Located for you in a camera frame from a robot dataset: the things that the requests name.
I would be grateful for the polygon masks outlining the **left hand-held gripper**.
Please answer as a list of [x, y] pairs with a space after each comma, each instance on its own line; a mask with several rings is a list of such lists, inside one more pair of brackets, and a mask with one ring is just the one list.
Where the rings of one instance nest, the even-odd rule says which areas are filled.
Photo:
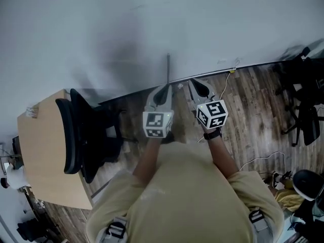
[[170, 84], [155, 88], [143, 111], [143, 129], [148, 138], [165, 138], [173, 123], [173, 89]]

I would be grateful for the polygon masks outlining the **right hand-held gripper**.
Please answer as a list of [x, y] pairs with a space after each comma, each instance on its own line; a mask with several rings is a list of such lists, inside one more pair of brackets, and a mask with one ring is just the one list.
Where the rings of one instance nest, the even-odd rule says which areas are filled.
[[196, 108], [197, 120], [207, 129], [219, 128], [225, 125], [228, 110], [224, 100], [215, 99], [215, 91], [213, 87], [206, 81], [191, 78], [188, 81], [190, 96]]

